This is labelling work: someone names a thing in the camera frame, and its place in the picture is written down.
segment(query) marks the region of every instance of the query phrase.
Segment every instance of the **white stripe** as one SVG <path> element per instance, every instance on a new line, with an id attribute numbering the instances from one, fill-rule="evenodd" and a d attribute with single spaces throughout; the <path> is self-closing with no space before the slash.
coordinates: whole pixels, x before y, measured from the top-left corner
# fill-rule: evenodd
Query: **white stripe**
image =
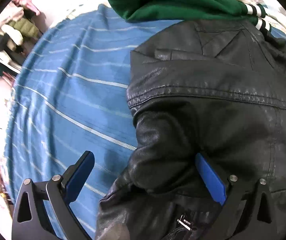
<path id="1" fill-rule="evenodd" d="M 103 171 L 103 172 L 106 172 L 106 173 L 109 173 L 109 174 L 113 174 L 112 171 L 110 171 L 109 169 L 105 168 L 102 165 L 99 165 L 98 163 L 94 163 L 94 168 L 96 168 L 99 171 Z"/>
<path id="2" fill-rule="evenodd" d="M 18 151 L 18 153 L 19 153 L 20 159 L 25 162 L 25 159 L 23 159 L 23 157 L 21 156 L 21 153 L 19 151 Z"/>
<path id="3" fill-rule="evenodd" d="M 42 40 L 43 40 L 43 41 L 48 41 L 48 42 L 50 42 L 50 43 L 53 43 L 53 41 L 49 41 L 49 40 L 47 40 L 47 39 L 45 39 L 45 38 L 43 38 Z"/>
<path id="4" fill-rule="evenodd" d="M 82 78 L 82 79 L 89 81 L 89 82 L 99 83 L 99 84 L 104 84 L 104 85 L 110 85 L 110 86 L 115 86 L 115 87 L 121 87 L 121 88 L 127 88 L 128 87 L 127 85 L 124 85 L 121 83 L 86 78 L 86 77 L 81 76 L 80 74 L 77 74 L 77 73 L 69 74 L 61 67 L 59 67 L 58 69 L 61 70 L 64 74 L 66 74 L 68 77 L 79 77 L 79 78 Z"/>
<path id="5" fill-rule="evenodd" d="M 60 37 L 59 39 L 66 39 L 66 38 L 69 38 L 69 37 L 72 37 L 73 35 L 67 35 L 67 36 L 62 36 Z"/>
<path id="6" fill-rule="evenodd" d="M 93 133 L 93 134 L 95 134 L 95 135 L 97 135 L 97 136 L 99 136 L 99 137 L 101 137 L 101 138 L 103 138 L 103 139 L 106 139 L 106 140 L 109 141 L 109 142 L 115 143 L 115 144 L 120 145 L 120 146 L 122 146 L 122 147 L 124 147 L 124 148 L 127 148 L 127 149 L 129 149 L 129 150 L 134 151 L 134 150 L 136 149 L 136 147 L 134 147 L 134 146 L 132 146 L 132 145 L 129 145 L 129 144 L 124 143 L 124 142 L 121 142 L 121 141 L 119 141 L 119 140 L 117 140 L 117 139 L 114 139 L 114 138 L 108 136 L 108 135 L 105 135 L 105 134 L 103 134 L 103 133 L 100 133 L 100 132 L 98 132 L 98 131 L 96 131 L 96 130 L 90 128 L 90 127 L 87 127 L 86 125 L 81 124 L 81 123 L 79 123 L 78 121 L 75 121 L 74 119 L 68 117 L 67 115 L 65 115 L 65 114 L 63 114 L 63 113 L 61 113 L 61 112 L 60 112 L 59 110 L 57 110 L 53 105 L 51 105 L 48 101 L 45 101 L 45 104 L 46 104 L 48 107 L 50 107 L 54 112 L 56 112 L 57 114 L 59 114 L 60 116 L 62 116 L 63 118 L 65 118 L 66 120 L 72 122 L 73 124 L 77 125 L 78 127 L 82 128 L 82 129 L 84 129 L 84 130 L 86 130 L 86 131 L 89 131 L 90 133 Z"/>
<path id="7" fill-rule="evenodd" d="M 26 89 L 29 89 L 29 90 L 33 91 L 34 93 L 37 93 L 39 96 L 42 96 L 45 100 L 48 100 L 48 98 L 47 98 L 46 96 L 42 95 L 41 93 L 39 93 L 38 91 L 36 91 L 36 90 L 34 90 L 34 89 L 32 89 L 32 88 L 25 87 L 25 86 L 21 86 L 21 85 L 19 85 L 19 84 L 18 84 L 18 86 L 23 87 L 23 88 L 26 88 Z"/>
<path id="8" fill-rule="evenodd" d="M 38 53 L 36 53 L 36 52 L 34 52 L 34 51 L 31 51 L 31 54 L 38 55 L 39 57 L 44 57 L 44 55 L 40 55 L 40 54 L 38 54 Z"/>
<path id="9" fill-rule="evenodd" d="M 250 6 L 250 5 L 246 4 L 246 3 L 244 3 L 244 4 L 246 5 L 246 8 L 247 8 L 247 14 L 253 14 L 252 6 Z"/>
<path id="10" fill-rule="evenodd" d="M 54 53 L 58 53 L 58 52 L 68 51 L 68 50 L 69 50 L 69 49 L 51 50 L 51 51 L 49 51 L 49 53 L 54 54 Z"/>
<path id="11" fill-rule="evenodd" d="M 33 162 L 30 162 L 30 165 L 31 165 L 38 173 L 40 173 L 42 176 L 44 176 L 44 173 L 43 173 Z"/>
<path id="12" fill-rule="evenodd" d="M 20 131 L 20 132 L 23 132 L 23 130 L 19 127 L 19 124 L 17 122 L 14 122 L 16 124 L 16 127 L 17 129 Z"/>
<path id="13" fill-rule="evenodd" d="M 91 227 L 89 224 L 85 223 L 82 219 L 77 218 L 77 220 L 80 222 L 81 225 L 86 226 L 89 230 L 91 230 L 93 233 L 95 233 L 95 229 L 93 227 Z"/>
<path id="14" fill-rule="evenodd" d="M 94 213 L 92 210 L 90 210 L 87 206 L 85 206 L 81 201 L 79 201 L 78 199 L 75 201 L 77 203 L 79 203 L 84 209 L 86 209 L 91 215 L 97 217 L 97 214 Z"/>
<path id="15" fill-rule="evenodd" d="M 24 109 L 28 109 L 26 106 L 21 105 L 18 101 L 13 101 L 13 102 L 15 102 L 15 103 L 19 104 L 19 105 L 20 105 L 20 106 L 22 106 L 22 108 L 24 108 Z"/>
<path id="16" fill-rule="evenodd" d="M 38 128 L 36 127 L 36 125 L 32 122 L 31 120 L 31 124 L 34 127 L 34 129 L 38 132 L 39 135 L 41 135 L 41 131 L 38 130 Z"/>
<path id="17" fill-rule="evenodd" d="M 98 32 L 121 32 L 121 31 L 128 31 L 128 30 L 132 30 L 132 29 L 150 30 L 150 29 L 155 29 L 155 28 L 156 27 L 130 26 L 130 27 L 123 28 L 123 29 L 109 30 L 109 29 L 97 29 L 97 28 L 93 28 L 92 26 L 88 27 L 89 30 L 94 30 L 94 31 L 98 31 Z"/>
<path id="18" fill-rule="evenodd" d="M 62 141 L 58 136 L 56 136 L 55 134 L 53 134 L 53 137 L 59 142 L 61 143 L 65 148 L 67 148 L 68 150 L 70 150 L 71 152 L 73 152 L 77 157 L 80 157 L 82 155 L 82 153 L 78 152 L 77 150 L 73 149 L 72 147 L 70 147 L 68 144 L 66 144 L 64 141 Z M 110 171 L 109 169 L 99 165 L 98 163 L 94 163 L 94 168 L 109 173 L 109 174 L 113 174 L 115 176 L 118 176 L 118 174 L 114 174 L 112 171 Z"/>
<path id="19" fill-rule="evenodd" d="M 262 11 L 261 11 L 261 8 L 258 6 L 258 5 L 254 5 L 254 7 L 256 8 L 256 11 L 257 11 L 257 16 L 261 17 L 262 16 Z"/>
<path id="20" fill-rule="evenodd" d="M 92 52 L 107 52 L 107 51 L 117 51 L 121 49 L 128 49 L 128 48 L 136 48 L 138 45 L 127 45 L 125 47 L 116 47 L 116 48 L 108 48 L 108 49 L 92 49 L 89 48 L 88 46 L 81 45 L 81 47 L 86 48 Z"/>
<path id="21" fill-rule="evenodd" d="M 63 169 L 67 169 L 67 167 L 62 163 L 62 162 L 60 162 L 57 158 L 54 158 L 52 155 L 51 155 L 51 153 L 49 153 L 49 155 L 50 155 L 50 158 L 52 159 L 52 160 L 54 160 L 57 164 L 59 164 Z"/>
<path id="22" fill-rule="evenodd" d="M 12 143 L 12 146 L 14 146 L 17 151 L 19 150 L 18 147 L 14 143 Z"/>
<path id="23" fill-rule="evenodd" d="M 41 71 L 41 72 L 57 72 L 56 69 L 40 69 L 40 68 L 35 68 L 34 71 Z"/>
<path id="24" fill-rule="evenodd" d="M 256 29 L 260 29 L 262 27 L 262 24 L 263 24 L 263 20 L 259 17 L 258 18 L 258 21 L 257 21 L 257 24 L 256 24 Z"/>
<path id="25" fill-rule="evenodd" d="M 99 191 L 98 189 L 96 189 L 96 188 L 90 186 L 90 185 L 87 184 L 87 183 L 85 183 L 84 186 L 85 186 L 86 188 L 88 188 L 89 190 L 93 191 L 94 193 L 99 194 L 99 195 L 102 196 L 102 197 L 104 197 L 104 196 L 106 195 L 106 194 L 103 193 L 102 191 Z"/>
<path id="26" fill-rule="evenodd" d="M 103 62 L 103 63 L 91 63 L 86 61 L 85 59 L 81 59 L 82 61 L 85 61 L 87 64 L 91 66 L 116 66 L 116 67 L 131 67 L 130 64 L 124 64 L 124 63 L 115 63 L 115 62 Z"/>
<path id="27" fill-rule="evenodd" d="M 23 180 L 22 176 L 20 176 L 20 174 L 19 174 L 16 170 L 14 170 L 14 174 L 15 174 L 16 176 L 18 176 L 21 180 Z"/>
<path id="28" fill-rule="evenodd" d="M 26 68 L 26 67 L 24 67 L 24 66 L 22 66 L 22 68 L 23 68 L 23 69 L 26 69 L 26 70 L 28 70 L 28 71 L 33 72 L 33 70 L 32 70 L 32 69 L 28 69 L 28 68 Z"/>
<path id="29" fill-rule="evenodd" d="M 270 23 L 267 21 L 265 21 L 265 22 L 266 22 L 265 29 L 270 31 Z"/>
<path id="30" fill-rule="evenodd" d="M 76 44 L 72 44 L 72 46 L 76 47 L 78 50 L 80 50 L 80 48 Z"/>

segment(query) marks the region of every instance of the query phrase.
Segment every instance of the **green hoodie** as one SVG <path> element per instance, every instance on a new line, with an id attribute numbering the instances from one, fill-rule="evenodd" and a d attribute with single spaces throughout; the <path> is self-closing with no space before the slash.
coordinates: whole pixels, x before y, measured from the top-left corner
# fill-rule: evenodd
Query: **green hoodie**
<path id="1" fill-rule="evenodd" d="M 258 17 L 249 15 L 248 6 L 237 0 L 108 0 L 120 17 L 128 21 L 247 19 L 253 25 Z M 259 5 L 262 17 L 266 13 Z"/>

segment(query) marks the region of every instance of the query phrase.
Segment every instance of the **blue gripper pad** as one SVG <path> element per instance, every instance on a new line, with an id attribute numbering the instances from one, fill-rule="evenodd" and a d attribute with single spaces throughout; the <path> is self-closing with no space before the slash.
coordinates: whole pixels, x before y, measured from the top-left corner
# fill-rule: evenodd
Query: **blue gripper pad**
<path id="1" fill-rule="evenodd" d="M 227 199 L 225 185 L 200 153 L 195 157 L 195 166 L 213 200 L 223 205 Z"/>
<path id="2" fill-rule="evenodd" d="M 68 181 L 66 185 L 66 194 L 64 197 L 64 201 L 67 204 L 75 201 L 84 186 L 87 178 L 89 177 L 91 171 L 94 167 L 94 154 L 90 151 L 86 151 L 82 157 L 85 157 L 82 162 L 80 160 L 75 164 L 78 165 L 78 168 L 73 173 L 72 177 Z"/>

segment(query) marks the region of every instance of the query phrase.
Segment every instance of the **blue bedsheet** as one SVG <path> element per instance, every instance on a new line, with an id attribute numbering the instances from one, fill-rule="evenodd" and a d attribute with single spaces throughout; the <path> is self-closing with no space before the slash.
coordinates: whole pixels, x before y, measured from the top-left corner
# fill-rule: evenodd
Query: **blue bedsheet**
<path id="1" fill-rule="evenodd" d="M 125 98 L 130 51 L 176 22 L 130 24 L 100 5 L 42 36 L 14 86 L 5 148 L 13 201 L 24 178 L 48 180 L 90 150 L 94 169 L 70 206 L 94 237 L 99 199 L 137 146 Z M 49 205 L 47 210 L 64 238 Z"/>

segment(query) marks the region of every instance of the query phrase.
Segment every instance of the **jacket seam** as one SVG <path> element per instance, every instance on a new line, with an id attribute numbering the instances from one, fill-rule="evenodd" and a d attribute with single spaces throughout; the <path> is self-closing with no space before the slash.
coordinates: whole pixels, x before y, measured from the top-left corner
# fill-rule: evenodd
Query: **jacket seam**
<path id="1" fill-rule="evenodd" d="M 273 99 L 273 100 L 277 100 L 277 101 L 283 103 L 283 105 L 284 105 L 284 103 L 286 103 L 286 101 L 280 100 L 280 99 L 275 98 L 275 97 L 268 97 L 268 96 L 262 96 L 262 95 L 253 95 L 253 94 L 244 94 L 244 93 L 240 93 L 240 92 L 233 92 L 233 91 L 229 91 L 229 90 L 228 90 L 228 91 L 218 90 L 218 89 L 214 89 L 214 88 L 203 88 L 203 87 L 196 87 L 196 86 L 173 86 L 173 85 L 168 85 L 168 86 L 161 86 L 161 87 L 152 88 L 152 89 L 150 89 L 150 90 L 148 90 L 148 91 L 145 91 L 144 93 L 139 94 L 139 95 L 137 95 L 137 96 L 135 96 L 135 97 L 133 97 L 133 98 L 129 98 L 129 99 L 127 100 L 127 102 L 130 102 L 130 101 L 132 101 L 132 100 L 134 100 L 134 99 L 136 99 L 136 98 L 138 98 L 138 97 L 142 97 L 142 96 L 144 96 L 145 94 L 147 94 L 147 93 L 149 93 L 149 92 L 151 92 L 151 91 L 153 91 L 153 90 L 162 89 L 162 88 L 193 88 L 193 89 L 204 89 L 204 90 L 211 90 L 211 91 L 216 91 L 216 92 L 230 93 L 230 94 L 234 94 L 234 95 L 252 96 L 252 97 L 261 97 L 261 98 L 266 98 L 266 99 Z"/>
<path id="2" fill-rule="evenodd" d="M 198 36 L 198 40 L 199 40 L 200 46 L 201 46 L 201 48 L 202 48 L 202 55 L 204 55 L 204 52 L 203 52 L 203 46 L 202 46 L 202 40 L 201 40 L 201 37 L 200 37 L 199 31 L 198 31 L 198 30 L 197 30 L 197 28 L 196 28 L 196 24 L 195 24 L 195 22 L 193 22 L 193 24 L 194 24 L 194 29 L 195 29 L 195 31 L 196 31 L 196 33 L 197 33 L 197 36 Z"/>
<path id="3" fill-rule="evenodd" d="M 258 41 L 258 39 L 256 38 L 256 36 L 255 36 L 246 26 L 244 26 L 244 28 L 245 28 L 245 29 L 251 34 L 251 36 L 256 40 L 256 42 L 257 42 L 257 44 L 258 44 L 258 47 L 260 48 L 260 50 L 261 50 L 262 54 L 264 55 L 264 58 L 266 59 L 266 61 L 268 62 L 268 64 L 270 64 L 270 66 L 271 66 L 272 68 L 274 68 L 274 67 L 272 66 L 272 64 L 270 63 L 270 61 L 268 60 L 268 58 L 266 57 L 264 51 L 262 50 L 262 46 L 261 46 L 260 42 Z"/>
<path id="4" fill-rule="evenodd" d="M 197 32 L 202 32 L 202 33 L 219 33 L 219 32 L 230 32 L 230 31 L 240 31 L 240 30 L 244 30 L 246 29 L 246 27 L 242 24 L 242 20 L 241 21 L 237 21 L 241 24 L 241 26 L 235 26 L 234 28 L 222 28 L 222 29 L 219 29 L 219 30 L 207 30 L 205 28 L 201 28 L 199 25 L 196 25 L 196 21 L 193 21 L 194 22 L 194 26 L 195 26 L 195 30 Z"/>
<path id="5" fill-rule="evenodd" d="M 249 44 L 248 44 L 248 39 L 246 39 L 246 43 L 247 43 L 247 48 L 248 48 L 249 60 L 251 61 L 251 67 L 252 67 L 252 70 L 254 70 L 253 62 L 252 62 L 251 50 L 250 50 Z"/>
<path id="6" fill-rule="evenodd" d="M 280 114 L 280 111 L 279 111 L 279 109 L 276 109 L 276 125 L 275 125 L 275 133 L 278 133 L 278 131 L 279 131 L 279 127 L 280 127 L 280 125 L 281 125 L 281 114 Z M 277 138 L 278 138 L 278 136 L 277 135 L 275 135 L 275 142 L 274 142 L 274 152 L 273 152 L 273 166 L 272 166 L 272 171 L 271 171 L 271 174 L 270 174 L 270 181 L 272 181 L 272 178 L 273 178 L 273 174 L 274 174 L 274 169 L 275 169 L 275 152 L 276 152 L 276 149 L 277 149 L 277 147 L 276 147 L 276 145 L 277 145 Z"/>

